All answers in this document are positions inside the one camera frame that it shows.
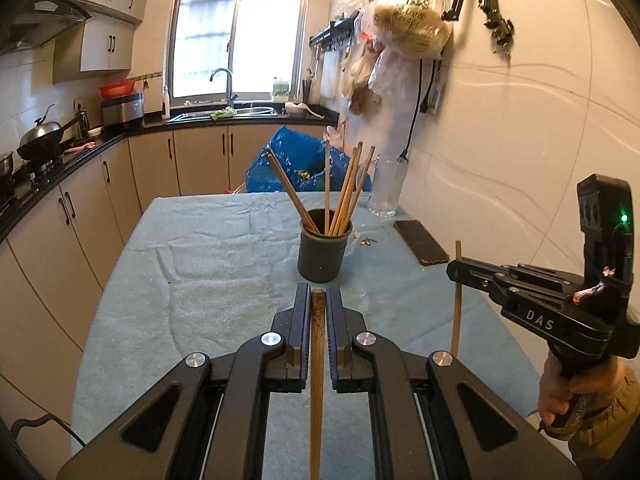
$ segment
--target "gray cup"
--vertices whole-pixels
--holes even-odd
[[[318,230],[324,233],[324,209],[311,209],[309,216]],[[334,212],[329,212],[329,222]],[[298,251],[298,272],[303,278],[315,283],[334,280],[340,272],[344,250],[353,229],[351,221],[340,237],[318,235],[309,231],[300,222],[300,250]]]

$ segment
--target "table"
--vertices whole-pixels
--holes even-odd
[[[307,208],[322,194],[303,193]],[[344,305],[402,350],[448,349],[454,285],[446,266],[421,267],[393,221],[359,204],[337,278]],[[363,237],[377,243],[360,245]],[[191,351],[216,357],[266,332],[292,306],[300,218],[284,193],[154,200],[105,288],[76,386],[72,427],[91,440]],[[463,294],[460,360],[521,415],[538,375],[482,294]],[[273,394],[265,479],[308,475],[308,389]],[[366,394],[331,390],[325,366],[323,478],[374,478]]]

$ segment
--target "sink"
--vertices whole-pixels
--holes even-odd
[[[214,110],[207,110],[205,112],[188,112],[185,114],[176,115],[175,117],[169,119],[167,124],[172,123],[185,123],[187,121],[212,121],[211,114]],[[245,118],[245,117],[268,117],[268,116],[276,116],[278,113],[274,108],[270,106],[256,106],[253,108],[236,108],[237,115],[234,117],[235,119]]]

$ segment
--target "black cord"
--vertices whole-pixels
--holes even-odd
[[[433,64],[431,66],[431,80],[429,81],[429,87],[427,88],[427,93],[424,95],[424,99],[420,103],[420,113],[425,114],[429,110],[429,94],[431,93],[431,87],[433,87],[433,81],[436,77],[436,60],[433,60]]]
[[[411,121],[411,127],[409,128],[409,138],[406,141],[406,147],[400,153],[399,158],[406,160],[407,153],[409,153],[409,145],[411,145],[411,136],[414,134],[415,118],[418,116],[418,108],[420,107],[420,96],[422,94],[422,60],[420,60],[420,75],[418,76],[418,99],[415,102],[414,120]]]
[[[60,420],[55,415],[53,415],[53,413],[47,413],[47,415],[43,415],[40,418],[36,418],[34,420],[29,420],[28,418],[17,418],[15,422],[11,425],[11,436],[14,438],[14,440],[17,440],[20,430],[25,426],[27,428],[38,428],[39,426],[42,426],[43,424],[49,422],[50,420],[53,420],[54,422],[58,423],[60,427],[63,430],[65,430],[69,435],[71,435],[74,439],[76,439],[82,447],[85,446],[85,443],[82,441],[82,439],[79,436],[77,436],[70,427],[68,427],[64,422],[62,422],[62,420]]]

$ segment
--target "black shelf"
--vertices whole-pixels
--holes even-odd
[[[349,44],[354,31],[353,23],[357,15],[358,11],[343,20],[330,22],[325,30],[309,38],[309,46],[319,44],[323,50],[336,50]]]

